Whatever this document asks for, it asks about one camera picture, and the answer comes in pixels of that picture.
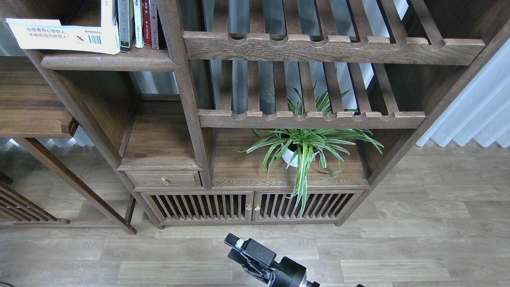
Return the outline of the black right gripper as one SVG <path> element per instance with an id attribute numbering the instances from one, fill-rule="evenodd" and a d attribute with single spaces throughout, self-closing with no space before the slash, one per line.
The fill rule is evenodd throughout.
<path id="1" fill-rule="evenodd" d="M 306 267 L 288 257 L 280 263 L 276 254 L 254 239 L 243 240 L 229 233 L 224 243 L 232 247 L 228 258 L 239 263 L 253 278 L 270 287 L 307 287 Z"/>

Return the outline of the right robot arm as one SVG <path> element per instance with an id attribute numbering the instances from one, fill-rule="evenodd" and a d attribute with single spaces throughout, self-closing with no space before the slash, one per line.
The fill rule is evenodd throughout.
<path id="1" fill-rule="evenodd" d="M 270 287 L 319 287 L 306 278 L 306 267 L 283 257 L 277 263 L 276 254 L 254 239 L 243 240 L 228 233 L 224 243 L 232 247 L 228 258 L 239 263 L 245 272 Z"/>

